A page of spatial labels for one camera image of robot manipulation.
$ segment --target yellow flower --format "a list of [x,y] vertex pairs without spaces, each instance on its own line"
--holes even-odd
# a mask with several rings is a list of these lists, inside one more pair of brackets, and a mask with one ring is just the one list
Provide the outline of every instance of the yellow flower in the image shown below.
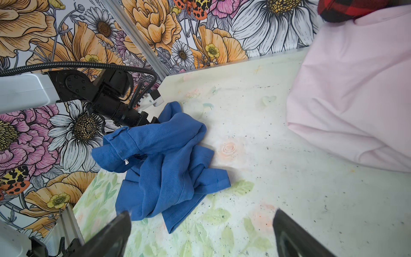
[[181,13],[181,11],[182,11],[182,9],[180,9],[180,8],[178,8],[177,6],[174,6],[172,9],[171,9],[171,11],[170,11],[170,13],[175,13],[176,15],[179,15],[180,13]]
[[[122,0],[124,10],[141,32],[154,52],[162,47],[171,52],[174,42],[180,38],[181,26],[175,12],[170,13],[168,0]],[[128,37],[124,45],[135,54],[141,54]]]
[[70,196],[66,193],[55,194],[50,198],[50,201],[47,203],[47,207],[60,209],[65,206],[70,200]]
[[[97,63],[115,63],[123,65],[121,58],[106,49],[100,42],[105,42],[108,45],[114,44],[102,34],[95,34],[87,27],[87,24],[79,21],[79,24],[74,24],[74,35],[71,31],[61,36],[63,44],[57,43],[54,55],[54,61],[80,61],[80,62],[97,62]],[[63,30],[68,29],[66,24],[62,26]],[[34,49],[34,53],[28,60],[27,65],[42,63],[39,56],[45,59],[51,56],[53,51],[54,40],[49,39],[46,43],[39,42]],[[94,80],[99,75],[101,69],[83,69],[90,80]]]
[[218,50],[218,48],[215,47],[214,44],[206,45],[205,51],[207,52],[207,54],[211,58],[211,60],[214,60],[214,58],[219,58],[220,57],[220,50]]
[[99,57],[95,54],[86,54],[84,57],[84,60],[89,63],[102,63]]
[[209,30],[202,25],[199,27],[199,35],[200,38],[193,35],[198,50],[191,49],[196,68],[212,66],[215,62],[222,64],[247,59],[238,40],[225,30]]
[[48,0],[48,2],[54,7],[60,10],[66,9],[66,6],[60,0]]
[[45,15],[47,0],[0,0],[0,56],[15,57],[30,42],[47,42],[56,35],[54,17]]
[[59,209],[65,209],[66,203],[75,205],[96,175],[83,171],[63,173],[49,180],[45,187],[28,193],[25,200],[34,207],[20,213],[38,219],[24,229],[33,229],[45,237],[60,216]]

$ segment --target orange butterfly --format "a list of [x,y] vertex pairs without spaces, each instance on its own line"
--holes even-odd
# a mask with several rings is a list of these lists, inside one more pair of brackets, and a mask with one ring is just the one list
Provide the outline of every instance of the orange butterfly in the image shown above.
[[28,176],[27,166],[19,166],[10,170],[0,178],[0,201],[4,199],[4,193],[15,195],[23,193],[30,186],[29,181],[25,181]]
[[173,0],[179,9],[186,9],[188,15],[193,11],[194,17],[202,21],[207,18],[206,10],[211,7],[211,0]]

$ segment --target pink cloth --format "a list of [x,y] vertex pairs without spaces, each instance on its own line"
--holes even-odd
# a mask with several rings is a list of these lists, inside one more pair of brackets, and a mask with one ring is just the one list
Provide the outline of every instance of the pink cloth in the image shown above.
[[411,171],[411,5],[325,24],[294,81],[287,125],[353,162]]

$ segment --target wall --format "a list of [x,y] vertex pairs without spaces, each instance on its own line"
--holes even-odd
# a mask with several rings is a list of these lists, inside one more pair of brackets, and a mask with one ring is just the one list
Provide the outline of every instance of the wall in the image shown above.
[[[318,0],[119,2],[174,73],[309,46],[323,23]],[[124,44],[140,54],[129,38]]]
[[[0,9],[1,69],[66,60],[150,68],[124,46],[125,33],[99,0],[0,0]],[[100,73],[79,70],[91,80]],[[140,73],[133,78],[135,85],[149,79]],[[117,128],[105,122],[105,132]],[[102,123],[78,100],[0,114],[0,219],[44,238],[99,171],[90,153],[102,145]],[[29,187],[8,194],[7,183],[18,176]]]

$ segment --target table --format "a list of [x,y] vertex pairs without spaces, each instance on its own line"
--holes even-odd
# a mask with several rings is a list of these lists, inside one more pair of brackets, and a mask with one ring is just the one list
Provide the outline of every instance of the table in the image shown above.
[[[132,222],[125,256],[277,256],[277,208],[339,257],[411,254],[411,174],[342,160],[287,129],[286,99],[306,53],[164,80],[165,103],[179,101],[206,124],[202,144],[232,187],[208,195],[172,234],[161,215]],[[158,116],[164,105],[148,113]],[[124,177],[100,171],[74,207],[86,241],[115,217]]]

